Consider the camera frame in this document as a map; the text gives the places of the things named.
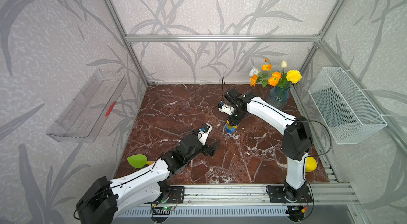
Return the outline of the light blue long lego brick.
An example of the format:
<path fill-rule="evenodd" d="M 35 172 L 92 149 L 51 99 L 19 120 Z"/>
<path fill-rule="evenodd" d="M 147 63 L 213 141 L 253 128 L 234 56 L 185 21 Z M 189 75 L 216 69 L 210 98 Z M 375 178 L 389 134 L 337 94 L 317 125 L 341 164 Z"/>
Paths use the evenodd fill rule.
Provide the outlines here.
<path fill-rule="evenodd" d="M 225 125 L 225 129 L 226 129 L 226 132 L 227 132 L 227 133 L 232 134 L 232 133 L 235 132 L 236 127 L 235 127 L 235 126 L 228 126 L 228 125 L 226 124 L 226 125 Z"/>

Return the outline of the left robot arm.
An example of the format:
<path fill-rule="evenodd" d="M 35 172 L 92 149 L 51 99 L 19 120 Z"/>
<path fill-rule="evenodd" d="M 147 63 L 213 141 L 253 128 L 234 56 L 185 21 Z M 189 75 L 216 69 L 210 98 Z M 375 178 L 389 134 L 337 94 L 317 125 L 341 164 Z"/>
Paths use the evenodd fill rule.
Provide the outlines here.
<path fill-rule="evenodd" d="M 164 203 L 171 194 L 169 178 L 183 171 L 196 156 L 215 155 L 220 141 L 201 142 L 207 136 L 195 131 L 152 165 L 110 181 L 105 176 L 97 179 L 76 204 L 74 217 L 82 224 L 110 224 L 134 207 Z"/>

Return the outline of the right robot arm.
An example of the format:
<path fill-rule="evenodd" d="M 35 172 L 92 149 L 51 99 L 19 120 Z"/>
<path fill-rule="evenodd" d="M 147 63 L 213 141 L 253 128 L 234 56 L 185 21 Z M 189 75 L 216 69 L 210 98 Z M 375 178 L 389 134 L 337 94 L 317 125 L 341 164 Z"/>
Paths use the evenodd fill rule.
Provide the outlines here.
<path fill-rule="evenodd" d="M 282 189 L 276 190 L 269 185 L 269 195 L 276 195 L 288 202 L 297 202 L 306 190 L 306 162 L 312 159 L 309 151 L 313 139 L 309 121 L 304 117 L 296 118 L 272 105 L 261 97 L 248 91 L 240 94 L 235 88 L 224 95 L 226 102 L 220 101 L 219 111 L 226 113 L 226 128 L 234 132 L 247 114 L 255 115 L 274 127 L 282 136 L 282 151 L 287 157 L 287 175 Z"/>

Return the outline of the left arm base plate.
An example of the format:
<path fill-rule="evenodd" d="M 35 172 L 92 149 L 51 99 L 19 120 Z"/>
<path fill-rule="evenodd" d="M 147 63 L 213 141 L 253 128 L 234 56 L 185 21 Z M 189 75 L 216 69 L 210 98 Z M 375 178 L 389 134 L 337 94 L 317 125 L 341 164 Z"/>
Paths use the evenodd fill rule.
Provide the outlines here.
<path fill-rule="evenodd" d="M 169 193 L 165 194 L 161 199 L 161 204 L 180 204 L 184 202 L 185 187 L 171 186 Z"/>

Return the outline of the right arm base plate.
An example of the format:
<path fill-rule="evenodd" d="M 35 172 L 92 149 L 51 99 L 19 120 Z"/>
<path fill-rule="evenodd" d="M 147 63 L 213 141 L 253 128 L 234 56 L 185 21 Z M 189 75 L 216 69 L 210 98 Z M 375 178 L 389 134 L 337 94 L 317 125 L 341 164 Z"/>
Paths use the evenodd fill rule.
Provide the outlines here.
<path fill-rule="evenodd" d="M 267 185 L 266 193 L 271 203 L 313 203 L 311 190 L 306 184 L 299 189 L 294 189 L 288 184 Z"/>

